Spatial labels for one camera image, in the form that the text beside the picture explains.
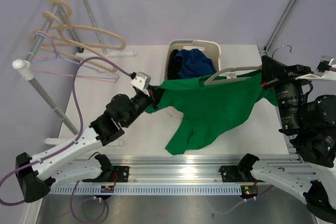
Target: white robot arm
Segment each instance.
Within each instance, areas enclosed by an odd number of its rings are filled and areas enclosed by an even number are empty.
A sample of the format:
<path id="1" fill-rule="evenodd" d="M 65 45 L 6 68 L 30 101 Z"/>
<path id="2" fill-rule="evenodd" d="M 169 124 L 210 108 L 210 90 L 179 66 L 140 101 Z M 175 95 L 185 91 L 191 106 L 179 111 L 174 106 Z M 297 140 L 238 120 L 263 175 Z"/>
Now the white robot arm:
<path id="1" fill-rule="evenodd" d="M 163 90 L 149 85 L 150 77 L 134 73 L 131 84 L 136 95 L 130 99 L 118 94 L 106 105 L 103 115 L 90 123 L 80 137 L 73 138 L 47 151 L 29 156 L 21 153 L 16 157 L 16 173 L 25 202 L 33 202 L 46 196 L 54 187 L 90 179 L 105 182 L 113 166 L 105 155 L 78 164 L 69 164 L 76 157 L 101 148 L 124 134 L 123 127 L 130 126 L 148 106 L 156 107 Z"/>
<path id="2" fill-rule="evenodd" d="M 315 72 L 302 65 L 285 66 L 268 56 L 262 58 L 261 87 L 274 90 L 280 112 L 279 130 L 296 135 L 291 144 L 315 170 L 317 180 L 301 179 L 246 154 L 237 167 L 222 166 L 222 174 L 234 179 L 261 180 L 288 192 L 318 218 L 336 223 L 336 95 L 322 95 L 308 102 L 310 80 L 336 80 L 335 59 L 322 57 Z M 308 84 L 310 91 L 303 93 Z"/>

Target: white table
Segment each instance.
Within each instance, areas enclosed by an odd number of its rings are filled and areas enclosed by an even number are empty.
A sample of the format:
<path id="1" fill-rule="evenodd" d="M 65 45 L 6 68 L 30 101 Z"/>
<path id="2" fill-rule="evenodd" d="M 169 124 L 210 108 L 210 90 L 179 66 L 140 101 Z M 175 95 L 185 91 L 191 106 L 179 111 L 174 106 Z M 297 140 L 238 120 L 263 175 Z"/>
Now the white table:
<path id="1" fill-rule="evenodd" d="M 227 67 L 259 66 L 261 59 L 256 45 L 221 45 L 222 69 Z M 152 77 L 151 84 L 163 82 L 168 46 L 127 46 L 136 57 L 112 58 L 118 66 L 128 72 L 142 71 Z M 95 75 L 95 72 L 81 68 L 79 74 Z M 129 97 L 135 95 L 130 79 L 118 72 L 120 79 L 115 84 L 85 79 L 76 80 L 76 94 L 81 107 L 84 125 L 100 116 L 111 98 L 119 93 Z M 79 118 L 71 95 L 66 115 L 79 128 Z M 99 150 L 108 155 L 132 155 L 143 157 L 169 157 L 165 146 L 176 132 L 181 119 L 169 116 L 165 110 L 153 114 L 143 113 L 125 130 L 125 135 Z M 276 108 L 266 99 L 255 104 L 249 119 L 242 125 L 225 132 L 211 145 L 186 151 L 184 155 L 232 155 L 232 154 L 288 154 L 280 128 Z M 71 132 L 62 125 L 59 138 L 70 138 Z"/>

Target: blue cloth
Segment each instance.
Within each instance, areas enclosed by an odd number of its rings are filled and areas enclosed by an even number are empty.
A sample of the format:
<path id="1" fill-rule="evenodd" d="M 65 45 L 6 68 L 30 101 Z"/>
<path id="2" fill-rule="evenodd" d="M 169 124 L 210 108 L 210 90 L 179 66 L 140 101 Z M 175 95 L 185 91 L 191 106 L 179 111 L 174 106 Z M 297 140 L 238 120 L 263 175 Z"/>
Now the blue cloth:
<path id="1" fill-rule="evenodd" d="M 177 73 L 181 79 L 203 77 L 216 72 L 212 60 L 198 49 L 182 49 L 174 60 L 181 64 L 181 71 Z"/>

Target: green t-shirt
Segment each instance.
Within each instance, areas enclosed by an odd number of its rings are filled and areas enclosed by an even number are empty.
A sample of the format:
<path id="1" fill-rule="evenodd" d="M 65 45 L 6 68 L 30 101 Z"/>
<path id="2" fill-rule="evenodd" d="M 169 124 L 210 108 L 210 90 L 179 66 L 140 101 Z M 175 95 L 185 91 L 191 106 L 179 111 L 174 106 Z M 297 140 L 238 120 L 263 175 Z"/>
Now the green t-shirt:
<path id="1" fill-rule="evenodd" d="M 182 123 L 166 150 L 176 155 L 186 150 L 204 148 L 219 135 L 244 123 L 260 99 L 266 98 L 277 105 L 275 93 L 260 87 L 260 70 L 238 77 L 246 76 L 251 78 L 211 86 L 204 85 L 209 76 L 164 81 L 160 88 L 165 89 L 165 92 L 157 107 L 160 110 L 173 106 L 184 113 Z M 155 111 L 148 108 L 146 112 Z"/>

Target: beige hanger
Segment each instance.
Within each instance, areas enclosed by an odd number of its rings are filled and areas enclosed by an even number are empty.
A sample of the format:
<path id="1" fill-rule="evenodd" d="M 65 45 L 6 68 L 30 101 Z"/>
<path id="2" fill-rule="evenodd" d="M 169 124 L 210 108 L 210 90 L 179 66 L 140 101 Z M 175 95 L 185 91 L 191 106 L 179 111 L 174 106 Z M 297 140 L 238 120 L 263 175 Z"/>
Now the beige hanger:
<path id="1" fill-rule="evenodd" d="M 51 12 L 43 12 L 42 13 L 42 17 L 44 18 L 48 18 L 50 20 L 55 20 L 57 22 L 57 26 L 51 26 L 50 30 L 56 30 L 59 37 L 56 35 L 52 35 L 50 34 L 49 37 L 54 39 L 54 40 L 59 40 L 62 42 L 57 42 L 55 43 L 55 46 L 58 47 L 81 47 L 84 48 L 86 50 L 88 50 L 89 52 L 92 52 L 93 54 L 102 57 L 102 58 L 106 58 L 106 56 L 98 51 L 96 51 L 94 48 L 105 48 L 105 49 L 114 49 L 114 50 L 123 50 L 126 47 L 126 42 L 125 39 L 115 33 L 112 33 L 110 31 L 101 29 L 101 28 L 95 28 L 95 27 L 91 27 L 91 26 L 81 26 L 81 25 L 73 25 L 70 22 L 69 17 L 72 15 L 72 9 L 71 6 L 65 1 L 65 0 L 49 0 L 49 4 L 52 6 L 53 4 L 59 4 L 62 5 L 66 8 L 66 13 L 62 14 L 62 17 L 64 18 L 66 25 L 63 24 L 63 22 L 54 14 L 52 14 Z M 101 44 L 90 44 L 90 43 L 80 43 L 71 39 L 67 39 L 64 34 L 63 31 L 64 29 L 79 29 L 79 30 L 87 30 L 87 31 L 94 31 L 96 33 L 102 33 L 102 34 L 106 34 L 108 36 L 111 36 L 113 38 L 116 38 L 118 40 L 121 41 L 121 45 L 120 46 L 110 46 L 110 45 L 101 45 Z M 33 31 L 30 35 L 30 40 L 34 41 L 34 34 L 39 31 L 39 29 Z M 54 52 L 54 50 L 52 48 L 48 48 L 51 47 L 51 43 L 42 43 L 40 49 L 43 51 L 48 51 L 48 52 Z M 73 55 L 71 53 L 68 52 L 63 52 L 63 51 L 58 51 L 58 53 L 60 55 L 64 55 L 67 57 L 70 57 L 72 59 L 76 59 L 76 60 L 84 60 L 84 57 L 80 57 L 80 56 L 76 56 Z M 106 71 L 110 71 L 110 72 L 116 72 L 116 68 L 112 67 L 106 67 L 100 63 L 96 63 L 94 61 L 89 61 L 89 64 L 92 64 L 96 67 L 99 67 L 101 69 L 104 69 Z"/>

